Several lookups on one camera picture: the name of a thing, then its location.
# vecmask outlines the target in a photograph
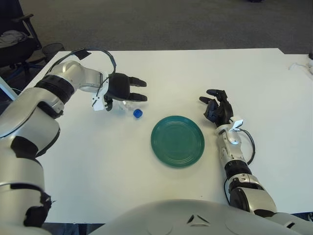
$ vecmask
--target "office chair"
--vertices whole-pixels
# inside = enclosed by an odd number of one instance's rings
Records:
[[[34,51],[42,48],[30,22],[32,16],[33,14],[24,15],[19,0],[0,0],[0,35],[9,30],[16,30],[24,32],[27,36],[32,36],[32,38],[28,37],[25,41],[13,46],[0,48],[0,68],[5,66],[10,66],[12,69],[17,68],[6,78],[6,81],[20,74],[22,71],[25,72],[28,80],[30,68],[43,68],[43,66],[36,65],[36,63],[44,60],[44,57],[31,63],[26,62]]]

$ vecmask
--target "white cord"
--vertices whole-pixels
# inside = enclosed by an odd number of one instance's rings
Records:
[[[16,89],[16,88],[12,88],[12,87],[11,87],[11,89],[12,89],[12,90],[16,90],[16,91],[18,91],[18,92],[22,92],[21,90]]]

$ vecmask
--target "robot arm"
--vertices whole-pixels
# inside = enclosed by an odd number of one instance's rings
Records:
[[[70,97],[78,89],[93,93],[94,110],[104,109],[105,105],[110,110],[112,99],[147,100],[144,95],[130,93],[130,85],[145,87],[146,83],[121,73],[107,75],[69,61],[54,66],[35,87],[25,90],[8,105],[0,115],[1,234],[6,234],[4,227],[8,234],[25,234],[24,230],[12,231],[43,224],[51,199],[45,193],[44,173],[36,157],[57,140],[60,127],[55,119],[63,114]]]
[[[204,116],[217,126],[215,133],[227,177],[225,186],[230,195],[230,205],[262,217],[273,215],[277,212],[276,205],[259,180],[252,175],[241,151],[238,131],[243,120],[233,116],[225,91],[208,90],[207,93],[220,102],[218,105],[215,99],[200,97],[207,104]]]

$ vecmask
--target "table surface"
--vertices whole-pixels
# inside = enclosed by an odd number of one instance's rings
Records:
[[[59,52],[34,78],[67,52]],[[107,223],[139,205],[164,199],[200,199],[226,204],[215,126],[203,116],[199,96],[225,90],[234,114],[244,119],[256,143],[250,169],[281,212],[313,211],[313,85],[302,68],[288,70],[305,55],[279,49],[113,51],[117,72],[145,80],[132,88],[148,96],[137,103],[142,118],[113,110],[95,112],[91,94],[77,91],[57,119],[61,134],[38,158],[45,189],[55,202],[47,222]],[[68,60],[78,60],[71,56]],[[108,58],[93,52],[81,63],[111,71]],[[154,155],[150,135],[164,117],[181,115],[202,130],[205,149],[194,165],[175,169]],[[251,155],[242,135],[246,159]]]

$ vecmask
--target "clear plastic bottle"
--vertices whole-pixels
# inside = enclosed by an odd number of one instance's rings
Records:
[[[143,114],[143,112],[140,109],[134,106],[134,102],[120,101],[118,105],[121,110],[125,110],[127,112],[132,113],[135,118],[140,118]]]

